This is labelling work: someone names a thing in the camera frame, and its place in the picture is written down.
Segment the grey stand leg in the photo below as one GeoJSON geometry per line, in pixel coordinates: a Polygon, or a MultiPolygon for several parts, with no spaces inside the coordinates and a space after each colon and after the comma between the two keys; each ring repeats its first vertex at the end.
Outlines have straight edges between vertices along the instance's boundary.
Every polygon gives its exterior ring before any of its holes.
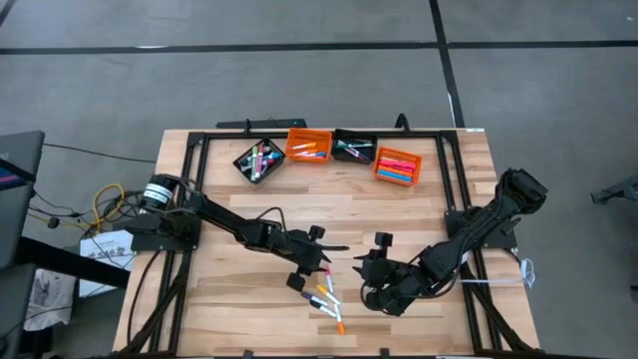
{"type": "Polygon", "coordinates": [[[638,201],[638,175],[624,179],[608,188],[590,194],[595,204],[606,204],[612,198],[625,198],[638,201]]]}

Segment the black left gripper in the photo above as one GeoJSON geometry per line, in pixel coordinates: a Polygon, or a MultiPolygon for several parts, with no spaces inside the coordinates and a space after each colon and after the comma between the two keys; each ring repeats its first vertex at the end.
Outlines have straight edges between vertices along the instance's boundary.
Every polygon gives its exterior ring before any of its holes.
{"type": "Polygon", "coordinates": [[[331,263],[332,260],[322,250],[348,250],[347,245],[331,245],[318,243],[325,234],[325,228],[312,225],[309,232],[301,229],[283,231],[278,246],[278,255],[297,265],[295,272],[289,274],[286,285],[301,292],[306,283],[306,277],[314,272],[325,272],[321,263],[331,263]]]}

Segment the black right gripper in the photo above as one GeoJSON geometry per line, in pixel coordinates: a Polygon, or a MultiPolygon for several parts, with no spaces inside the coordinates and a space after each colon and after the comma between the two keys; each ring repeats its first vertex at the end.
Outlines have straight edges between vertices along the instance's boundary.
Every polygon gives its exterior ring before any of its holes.
{"type": "Polygon", "coordinates": [[[377,248],[355,256],[355,259],[363,260],[363,264],[362,267],[353,266],[353,269],[363,280],[359,296],[367,309],[401,316],[414,300],[425,293],[428,281],[418,266],[387,259],[392,243],[392,233],[376,232],[377,248]]]}

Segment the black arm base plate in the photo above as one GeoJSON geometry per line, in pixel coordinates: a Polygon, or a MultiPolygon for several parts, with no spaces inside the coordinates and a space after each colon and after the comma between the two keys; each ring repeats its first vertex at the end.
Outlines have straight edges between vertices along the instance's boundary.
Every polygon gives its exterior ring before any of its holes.
{"type": "MultiPolygon", "coordinates": [[[[447,211],[444,215],[448,237],[452,237],[459,231],[470,219],[480,211],[480,207],[470,207],[464,211],[447,211]]],[[[520,223],[520,217],[512,217],[506,219],[494,230],[486,235],[481,242],[483,247],[513,249],[517,248],[517,242],[513,229],[520,223]]]]}
{"type": "Polygon", "coordinates": [[[186,226],[185,233],[178,236],[164,234],[134,234],[133,251],[192,251],[198,249],[201,222],[194,221],[186,226]]]}

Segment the black metal table frame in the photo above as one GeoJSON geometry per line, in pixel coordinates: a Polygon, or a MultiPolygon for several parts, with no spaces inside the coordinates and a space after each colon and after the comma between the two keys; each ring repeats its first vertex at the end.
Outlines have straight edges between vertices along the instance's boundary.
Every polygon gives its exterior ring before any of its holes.
{"type": "Polygon", "coordinates": [[[381,130],[383,147],[422,157],[420,182],[401,186],[374,178],[369,166],[285,160],[267,179],[250,183],[233,162],[259,140],[242,131],[169,130],[156,170],[187,176],[213,200],[244,217],[284,218],[292,228],[326,230],[333,251],[331,276],[341,300],[345,335],[337,319],[315,309],[286,285],[294,267],[271,254],[244,249],[212,225],[201,231],[189,254],[144,253],[131,273],[114,347],[130,351],[160,296],[181,265],[185,282],[164,319],[142,348],[146,358],[201,356],[258,358],[390,354],[469,354],[503,348],[505,340],[472,297],[467,284],[447,295],[419,300],[400,317],[368,310],[355,256],[367,252],[378,231],[390,232],[391,258],[410,260],[447,236],[444,215],[484,205],[496,173],[484,133],[466,130],[381,130]]]}

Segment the black slotted plastic basket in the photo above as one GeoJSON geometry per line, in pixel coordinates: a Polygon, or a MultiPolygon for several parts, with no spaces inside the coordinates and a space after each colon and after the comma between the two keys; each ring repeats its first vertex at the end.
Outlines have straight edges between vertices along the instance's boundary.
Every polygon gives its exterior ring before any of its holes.
{"type": "Polygon", "coordinates": [[[233,165],[240,171],[240,173],[251,183],[253,184],[259,184],[260,182],[262,182],[263,180],[265,180],[267,177],[269,177],[270,175],[272,175],[283,163],[284,160],[286,158],[285,153],[279,148],[277,147],[273,141],[271,141],[270,139],[263,139],[260,140],[258,143],[256,143],[255,145],[253,145],[252,147],[250,147],[248,150],[246,150],[241,156],[239,156],[234,162],[233,165]],[[263,154],[267,155],[269,153],[275,152],[275,153],[281,153],[282,157],[280,159],[278,159],[278,162],[275,164],[275,166],[273,166],[272,168],[268,169],[267,171],[261,172],[261,177],[256,179],[254,182],[250,181],[250,173],[251,172],[245,172],[243,173],[240,170],[241,167],[241,163],[245,160],[245,159],[250,159],[251,155],[252,155],[252,147],[254,146],[258,146],[259,144],[263,144],[264,145],[264,150],[263,150],[263,154]]]}
{"type": "Polygon", "coordinates": [[[332,157],[337,161],[356,163],[360,165],[369,165],[376,159],[378,139],[376,136],[363,132],[349,131],[344,129],[336,129],[333,136],[332,157]],[[346,144],[373,144],[371,148],[356,148],[355,150],[366,156],[369,161],[358,160],[342,149],[336,148],[338,143],[346,144]]]}

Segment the black beam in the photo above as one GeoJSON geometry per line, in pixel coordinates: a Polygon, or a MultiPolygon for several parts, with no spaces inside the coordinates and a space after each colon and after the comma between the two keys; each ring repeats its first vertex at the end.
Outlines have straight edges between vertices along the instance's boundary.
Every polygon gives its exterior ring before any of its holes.
{"type": "Polygon", "coordinates": [[[28,237],[19,240],[14,262],[31,263],[38,268],[118,288],[125,288],[130,278],[124,269],[28,237]]]}

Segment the white printed paper sheet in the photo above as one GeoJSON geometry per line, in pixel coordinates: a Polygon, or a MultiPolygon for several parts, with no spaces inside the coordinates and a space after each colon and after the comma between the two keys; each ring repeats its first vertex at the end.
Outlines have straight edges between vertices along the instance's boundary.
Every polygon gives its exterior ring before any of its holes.
{"type": "MultiPolygon", "coordinates": [[[[133,236],[125,230],[104,232],[96,234],[90,239],[82,239],[80,254],[101,263],[130,271],[136,255],[132,250],[132,241],[133,236]]],[[[99,295],[114,289],[114,286],[98,282],[84,279],[79,281],[79,296],[81,298],[99,295]]]]}

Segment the black power strip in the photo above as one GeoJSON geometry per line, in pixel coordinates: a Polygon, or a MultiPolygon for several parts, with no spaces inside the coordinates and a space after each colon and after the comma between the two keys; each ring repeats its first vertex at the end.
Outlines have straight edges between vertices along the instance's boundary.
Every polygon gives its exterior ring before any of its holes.
{"type": "Polygon", "coordinates": [[[307,128],[304,119],[267,119],[267,120],[243,120],[236,122],[219,122],[217,129],[289,129],[307,128]]]}

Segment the white crumpled cloth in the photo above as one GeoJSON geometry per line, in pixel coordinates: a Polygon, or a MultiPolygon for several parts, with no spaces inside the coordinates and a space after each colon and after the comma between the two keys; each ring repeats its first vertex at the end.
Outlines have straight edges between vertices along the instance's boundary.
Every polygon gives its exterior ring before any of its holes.
{"type": "Polygon", "coordinates": [[[76,278],[37,269],[27,308],[25,331],[40,331],[71,319],[76,278]]]}

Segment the dark grey office chair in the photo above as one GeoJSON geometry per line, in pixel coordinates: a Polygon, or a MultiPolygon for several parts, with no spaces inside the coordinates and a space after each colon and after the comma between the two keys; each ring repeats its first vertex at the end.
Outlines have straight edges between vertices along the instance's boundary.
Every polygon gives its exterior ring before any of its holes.
{"type": "MultiPolygon", "coordinates": [[[[41,131],[0,135],[0,168],[19,168],[36,180],[44,139],[41,131]]],[[[35,180],[0,191],[0,359],[18,354],[35,275],[34,265],[14,262],[35,180]]]]}

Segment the orange slotted plastic basket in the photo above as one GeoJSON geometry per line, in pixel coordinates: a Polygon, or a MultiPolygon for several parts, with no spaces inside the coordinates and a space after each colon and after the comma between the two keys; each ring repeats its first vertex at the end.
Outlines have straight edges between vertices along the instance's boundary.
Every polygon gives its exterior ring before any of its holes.
{"type": "Polygon", "coordinates": [[[412,183],[408,183],[407,185],[405,185],[404,183],[398,183],[398,182],[391,182],[391,183],[403,185],[403,186],[414,186],[420,182],[421,167],[422,167],[421,156],[408,153],[408,152],[399,151],[389,147],[379,147],[377,151],[377,158],[374,162],[374,167],[373,167],[373,175],[375,179],[376,179],[377,169],[379,167],[379,160],[382,157],[409,160],[409,161],[413,161],[416,164],[416,168],[414,169],[414,176],[412,178],[412,183]]]}
{"type": "Polygon", "coordinates": [[[285,154],[295,162],[307,162],[315,164],[325,164],[328,162],[332,148],[332,134],[328,131],[317,131],[303,128],[293,128],[289,131],[285,154]],[[293,146],[316,143],[316,147],[312,149],[292,150],[293,146]],[[316,151],[317,153],[325,153],[325,158],[300,158],[293,156],[294,153],[302,151],[316,151]]]}

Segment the black cap white marker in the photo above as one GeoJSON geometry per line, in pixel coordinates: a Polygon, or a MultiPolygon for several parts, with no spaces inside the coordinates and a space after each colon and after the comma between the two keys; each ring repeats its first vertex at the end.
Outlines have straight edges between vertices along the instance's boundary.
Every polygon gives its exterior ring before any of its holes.
{"type": "Polygon", "coordinates": [[[337,314],[336,314],[334,311],[330,310],[330,309],[329,309],[328,307],[326,307],[325,305],[322,305],[322,304],[320,304],[319,302],[316,302],[316,301],[313,301],[313,300],[310,300],[310,304],[311,304],[313,307],[315,307],[315,308],[319,309],[320,311],[322,311],[322,312],[326,313],[327,315],[329,315],[329,316],[331,316],[331,317],[333,317],[333,318],[337,318],[337,314]]]}

